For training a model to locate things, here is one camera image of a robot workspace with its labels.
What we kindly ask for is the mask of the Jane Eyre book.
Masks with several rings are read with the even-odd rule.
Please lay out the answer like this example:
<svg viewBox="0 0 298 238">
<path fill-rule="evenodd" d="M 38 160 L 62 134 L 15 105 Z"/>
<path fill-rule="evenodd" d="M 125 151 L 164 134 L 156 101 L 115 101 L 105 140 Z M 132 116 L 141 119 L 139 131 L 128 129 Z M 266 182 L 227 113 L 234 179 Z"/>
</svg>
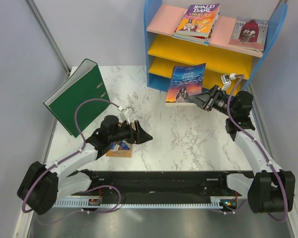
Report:
<svg viewBox="0 0 298 238">
<path fill-rule="evenodd" d="M 202 93 L 206 63 L 195 66 L 175 66 L 167 91 L 166 106 L 194 106 L 188 98 Z"/>
</svg>

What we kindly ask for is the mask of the dogs bark book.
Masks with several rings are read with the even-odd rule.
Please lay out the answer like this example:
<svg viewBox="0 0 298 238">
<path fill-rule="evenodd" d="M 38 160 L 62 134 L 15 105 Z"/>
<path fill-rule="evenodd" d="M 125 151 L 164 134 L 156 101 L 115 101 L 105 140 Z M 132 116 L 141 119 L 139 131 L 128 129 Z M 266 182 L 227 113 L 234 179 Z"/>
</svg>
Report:
<svg viewBox="0 0 298 238">
<path fill-rule="evenodd" d="M 187 35 L 181 35 L 181 34 L 177 34 L 177 33 L 174 33 L 172 37 L 176 38 L 176 39 L 180 39 L 180 40 L 185 40 L 185 41 L 201 44 L 204 46 L 209 45 L 208 38 L 205 38 L 205 37 L 187 36 Z"/>
</svg>

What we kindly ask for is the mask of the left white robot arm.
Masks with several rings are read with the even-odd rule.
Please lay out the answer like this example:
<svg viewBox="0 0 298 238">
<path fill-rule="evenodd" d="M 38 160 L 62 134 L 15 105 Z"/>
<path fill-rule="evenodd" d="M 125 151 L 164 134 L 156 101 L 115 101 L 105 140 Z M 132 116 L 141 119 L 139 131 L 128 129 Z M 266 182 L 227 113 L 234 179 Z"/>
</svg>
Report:
<svg viewBox="0 0 298 238">
<path fill-rule="evenodd" d="M 126 141 L 129 144 L 143 144 L 152 139 L 139 121 L 119 123 L 116 116 L 106 116 L 100 128 L 70 154 L 47 164 L 38 161 L 32 163 L 17 196 L 23 201 L 23 207 L 29 206 L 38 215 L 43 215 L 57 200 L 66 196 L 78 192 L 94 195 L 99 190 L 99 183 L 93 179 L 93 173 L 81 171 L 82 166 L 105 155 L 112 143 Z"/>
</svg>

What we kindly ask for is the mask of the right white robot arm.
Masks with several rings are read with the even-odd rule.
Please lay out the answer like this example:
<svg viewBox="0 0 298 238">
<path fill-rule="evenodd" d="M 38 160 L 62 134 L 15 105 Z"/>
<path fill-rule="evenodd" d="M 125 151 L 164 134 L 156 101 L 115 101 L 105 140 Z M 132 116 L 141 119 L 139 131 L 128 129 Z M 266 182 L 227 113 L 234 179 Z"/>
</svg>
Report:
<svg viewBox="0 0 298 238">
<path fill-rule="evenodd" d="M 255 130 L 250 119 L 253 96 L 247 91 L 239 91 L 231 98 L 215 85 L 205 93 L 188 96 L 187 100 L 204 111 L 215 109 L 228 116 L 226 132 L 252 168 L 253 179 L 238 173 L 230 174 L 218 182 L 218 191 L 229 195 L 235 190 L 246 196 L 253 213 L 290 212 L 294 203 L 295 175 L 284 171 L 252 135 Z"/>
</svg>

